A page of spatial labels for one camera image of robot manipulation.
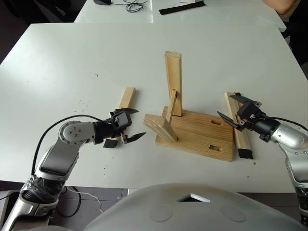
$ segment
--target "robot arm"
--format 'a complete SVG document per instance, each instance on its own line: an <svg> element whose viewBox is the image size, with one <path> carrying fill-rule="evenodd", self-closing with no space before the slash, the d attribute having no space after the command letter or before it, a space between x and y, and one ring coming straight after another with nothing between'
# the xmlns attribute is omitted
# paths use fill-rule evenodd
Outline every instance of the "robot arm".
<svg viewBox="0 0 308 231"><path fill-rule="evenodd" d="M99 144L106 138L114 137L121 137L123 143L129 143L143 136L145 133L128 138L125 134L125 129L132 124L130 115L136 112L129 108L117 109L104 121L69 121L63 124L55 145L47 150L35 174L22 187L2 231L11 231L21 216L46 217L55 210L60 192L78 160L82 145L90 142Z"/></svg>
<svg viewBox="0 0 308 231"><path fill-rule="evenodd" d="M308 226L308 131L302 126L292 128L279 123L276 119L267 116L259 107L260 102L243 96L231 95L231 98L243 105L237 115L240 123L235 124L232 119L218 112L222 119L243 131L247 128L260 134L265 142L277 143L286 155L285 164L300 204L302 223Z"/></svg>

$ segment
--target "white cable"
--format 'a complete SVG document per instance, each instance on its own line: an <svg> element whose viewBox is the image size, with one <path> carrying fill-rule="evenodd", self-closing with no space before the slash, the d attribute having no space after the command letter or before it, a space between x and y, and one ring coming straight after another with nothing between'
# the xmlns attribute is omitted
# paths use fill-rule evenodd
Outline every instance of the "white cable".
<svg viewBox="0 0 308 231"><path fill-rule="evenodd" d="M100 212L101 212L101 213L104 212L104 211L102 210L102 203L101 203L100 199L98 199L98 197L93 196L92 194L87 193L87 192L84 192L84 193L83 193L83 192L76 192L76 191L70 189L68 186L67 186L67 189L68 189L69 191L73 192L73 193L85 194L85 195L88 195L88 196L91 196L91 197L95 198L95 199L98 201L98 203L100 203Z"/></svg>

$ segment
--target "white table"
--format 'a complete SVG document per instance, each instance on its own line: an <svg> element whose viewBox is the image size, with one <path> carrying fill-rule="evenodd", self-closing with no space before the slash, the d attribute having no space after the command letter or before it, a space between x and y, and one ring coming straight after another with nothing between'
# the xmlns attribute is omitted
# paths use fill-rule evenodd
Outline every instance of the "white table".
<svg viewBox="0 0 308 231"><path fill-rule="evenodd" d="M125 6L97 5L87 0L76 23L188 23L201 25L275 26L286 29L275 10L262 0L205 0L207 6L182 12L161 15L159 9L184 5L179 0L149 0L145 9L128 13Z"/></svg>
<svg viewBox="0 0 308 231"><path fill-rule="evenodd" d="M169 103L167 50L182 53L184 109L227 113L223 93L241 92L262 102L268 115L307 126L307 80L276 28L174 25L171 33L156 24L31 25L0 65L0 180L27 180L51 124L75 114L107 118L125 87L136 87L133 107L140 112L128 133L147 134L116 149L84 145L68 185L192 182L236 192L293 192L284 154L255 133L249 132L255 160L236 155L225 162L155 145L155 133L142 122ZM38 160L58 129L46 136Z"/></svg>

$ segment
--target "wood piece on table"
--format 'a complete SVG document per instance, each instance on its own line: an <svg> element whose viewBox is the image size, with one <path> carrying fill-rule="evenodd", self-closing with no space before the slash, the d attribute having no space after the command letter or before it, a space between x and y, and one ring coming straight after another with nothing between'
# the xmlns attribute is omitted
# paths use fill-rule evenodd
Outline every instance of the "wood piece on table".
<svg viewBox="0 0 308 231"><path fill-rule="evenodd" d="M226 92L224 94L226 102L227 102L227 108L229 112L229 117L233 119L235 123L240 122L240 118L237 115L237 111L239 110L239 104L236 100L232 99L230 95L235 95L235 93ZM250 142L248 139L247 131L244 129L242 132L240 132L237 129L234 130L234 139L235 139L235 146L237 149L246 149L251 150Z"/></svg>
<svg viewBox="0 0 308 231"><path fill-rule="evenodd" d="M145 114L143 123L169 142L177 142L178 138L168 121L160 115Z"/></svg>
<svg viewBox="0 0 308 231"><path fill-rule="evenodd" d="M169 97L172 90L177 91L173 115L182 116L182 67L181 53L167 51L165 53L166 71L168 79Z"/></svg>
<svg viewBox="0 0 308 231"><path fill-rule="evenodd" d="M168 107L164 107L164 118ZM172 118L172 129L178 137L170 142L156 136L156 144L219 160L233 160L232 127L220 117L183 110L183 116Z"/></svg>
<svg viewBox="0 0 308 231"><path fill-rule="evenodd" d="M169 104L167 115L166 115L166 120L170 124L171 124L171 121L172 121L172 115L173 115L173 111L174 111L176 96L177 96L177 91L175 89L173 89L172 92L171 92L170 104Z"/></svg>
<svg viewBox="0 0 308 231"><path fill-rule="evenodd" d="M125 88L125 91L122 95L121 102L119 104L118 108L129 108L131 107L131 104L134 99L136 89L135 88ZM108 138L105 141L104 147L105 148L115 148L117 145L117 142L120 141L120 137L115 138Z"/></svg>
<svg viewBox="0 0 308 231"><path fill-rule="evenodd" d="M125 88L119 108L129 108L133 102L135 92L135 88Z"/></svg>

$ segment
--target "black wire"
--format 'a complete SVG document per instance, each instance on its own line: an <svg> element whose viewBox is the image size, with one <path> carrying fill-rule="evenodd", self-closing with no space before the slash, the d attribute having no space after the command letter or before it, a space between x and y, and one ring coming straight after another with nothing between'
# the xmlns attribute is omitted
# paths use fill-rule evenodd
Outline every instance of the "black wire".
<svg viewBox="0 0 308 231"><path fill-rule="evenodd" d="M41 138L40 138L40 140L39 140L39 142L38 142L37 149L35 150L34 157L33 157L31 175L34 175L34 172L35 172L35 165L36 165L37 157L38 157L38 153L39 153L39 148L40 148L40 145L42 144L43 139L44 139L44 137L46 136L46 134L47 134L54 126L56 126L56 125L62 123L63 121L66 121L66 120L68 120L68 119L75 118L75 117L88 117L88 118L92 118L92 119L95 119L95 120L98 120L98 121L102 122L101 119L95 118L95 117L90 116L90 115L72 115L72 116L69 116L69 117L67 117L67 118L61 119L61 120L59 120L58 122L56 122L56 123L54 123L53 125L51 125L51 126L43 133L43 135L41 136Z"/></svg>
<svg viewBox="0 0 308 231"><path fill-rule="evenodd" d="M132 2L123 0L123 2L126 2L127 4L118 4L118 3L111 3L113 5L120 5L120 6L126 6L125 9L129 13L136 13L139 11L144 10L144 4L147 3L149 0L146 0L144 2L138 2L138 0L134 0Z"/></svg>
<svg viewBox="0 0 308 231"><path fill-rule="evenodd" d="M5 198L7 198L7 197L9 197L9 196L11 196L12 194L10 194L10 195L7 195L7 196L5 196L5 197L3 197L3 198L0 198L0 200L3 200L3 199L5 199Z"/></svg>
<svg viewBox="0 0 308 231"><path fill-rule="evenodd" d="M297 126L300 126L302 129L308 131L307 128L305 128L303 125L299 124L299 123L296 123L292 120L288 120L288 119L284 119L284 118L279 118L279 117L269 117L269 119L277 119L277 120L282 120L282 121L285 121L285 122L288 122L288 123L291 123L291 124L295 124Z"/></svg>
<svg viewBox="0 0 308 231"><path fill-rule="evenodd" d="M77 189L76 187L72 186L72 188L73 188L76 192L79 192L78 189ZM59 216L61 216L61 217L63 217L63 218L71 218L72 216L74 216L74 215L80 210L80 206L81 206L81 195L80 195L80 193L78 193L78 196L79 196L79 200L78 200L78 205L77 205L77 208L76 208L75 212L74 212L73 214L71 214L71 215L64 215L64 214L62 214L61 212L59 212L58 207L56 207L56 211L57 211L57 213L59 214Z"/></svg>

